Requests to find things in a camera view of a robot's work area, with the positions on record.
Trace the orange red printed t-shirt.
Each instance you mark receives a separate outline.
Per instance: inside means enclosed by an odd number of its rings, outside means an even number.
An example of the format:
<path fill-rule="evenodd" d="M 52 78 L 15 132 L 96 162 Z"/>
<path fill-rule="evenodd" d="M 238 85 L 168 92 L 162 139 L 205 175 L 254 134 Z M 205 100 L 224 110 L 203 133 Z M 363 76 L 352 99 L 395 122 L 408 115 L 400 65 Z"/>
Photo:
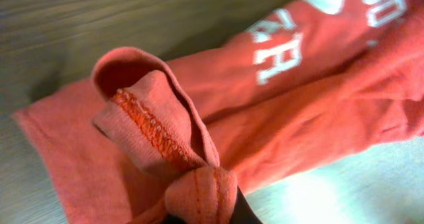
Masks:
<path fill-rule="evenodd" d="M 15 118 L 71 223 L 229 223 L 239 192 L 423 135 L 423 0 L 295 0 L 168 62 L 117 48 Z"/>

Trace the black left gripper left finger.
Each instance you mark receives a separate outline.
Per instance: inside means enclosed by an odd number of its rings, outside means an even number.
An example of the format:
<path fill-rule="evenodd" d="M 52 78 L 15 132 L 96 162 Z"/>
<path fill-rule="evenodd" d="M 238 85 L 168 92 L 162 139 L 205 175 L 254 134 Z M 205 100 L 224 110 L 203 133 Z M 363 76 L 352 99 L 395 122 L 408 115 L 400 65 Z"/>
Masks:
<path fill-rule="evenodd" d="M 160 224 L 186 224 L 184 220 L 173 215 L 167 215 Z"/>

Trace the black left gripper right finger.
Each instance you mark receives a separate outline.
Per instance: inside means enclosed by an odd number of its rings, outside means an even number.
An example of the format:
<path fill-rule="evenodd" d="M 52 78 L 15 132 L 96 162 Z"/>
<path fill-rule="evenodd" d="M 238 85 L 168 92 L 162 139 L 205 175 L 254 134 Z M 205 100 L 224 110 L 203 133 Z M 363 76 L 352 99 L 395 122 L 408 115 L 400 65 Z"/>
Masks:
<path fill-rule="evenodd" d="M 262 224 L 250 208 L 240 188 L 237 190 L 237 200 L 233 209 L 230 224 Z"/>

